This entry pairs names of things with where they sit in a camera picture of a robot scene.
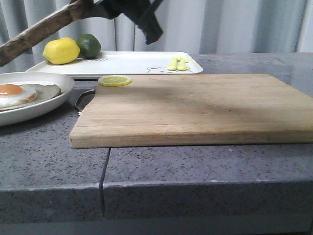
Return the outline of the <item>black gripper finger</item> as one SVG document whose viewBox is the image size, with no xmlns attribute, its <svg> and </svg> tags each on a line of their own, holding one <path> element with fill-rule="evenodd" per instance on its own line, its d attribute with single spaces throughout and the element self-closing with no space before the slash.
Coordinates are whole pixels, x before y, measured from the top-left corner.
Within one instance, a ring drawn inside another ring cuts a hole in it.
<svg viewBox="0 0 313 235">
<path fill-rule="evenodd" d="M 120 14 L 121 11 L 115 9 L 110 0 L 99 0 L 94 4 L 94 17 L 112 20 Z"/>
<path fill-rule="evenodd" d="M 145 44 L 152 44 L 160 39 L 163 30 L 155 12 L 162 0 L 126 0 L 123 13 L 135 23 L 145 36 Z"/>
</svg>

